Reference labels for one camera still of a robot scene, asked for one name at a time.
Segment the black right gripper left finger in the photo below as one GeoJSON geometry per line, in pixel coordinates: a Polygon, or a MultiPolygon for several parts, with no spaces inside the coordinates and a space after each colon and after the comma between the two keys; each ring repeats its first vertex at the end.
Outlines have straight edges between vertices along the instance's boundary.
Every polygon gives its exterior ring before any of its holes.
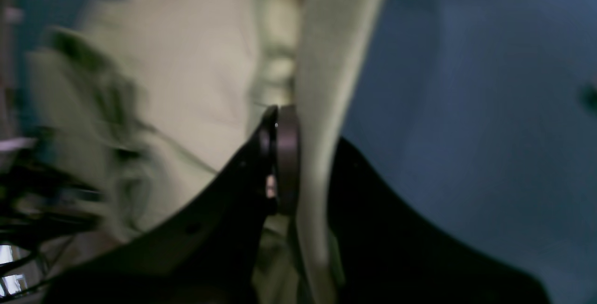
{"type": "Polygon", "coordinates": [[[296,213],[300,124],[271,106],[233,158],[183,210],[127,245],[62,274],[45,304],[256,304],[263,223],[296,213]]]}

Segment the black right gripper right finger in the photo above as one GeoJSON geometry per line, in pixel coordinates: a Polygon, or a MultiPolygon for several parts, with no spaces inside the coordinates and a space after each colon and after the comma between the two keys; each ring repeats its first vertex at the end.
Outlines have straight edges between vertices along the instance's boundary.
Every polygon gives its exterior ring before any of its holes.
{"type": "Polygon", "coordinates": [[[344,138],[327,212],[345,275],[340,304],[550,303],[537,279],[424,219],[344,138]]]}

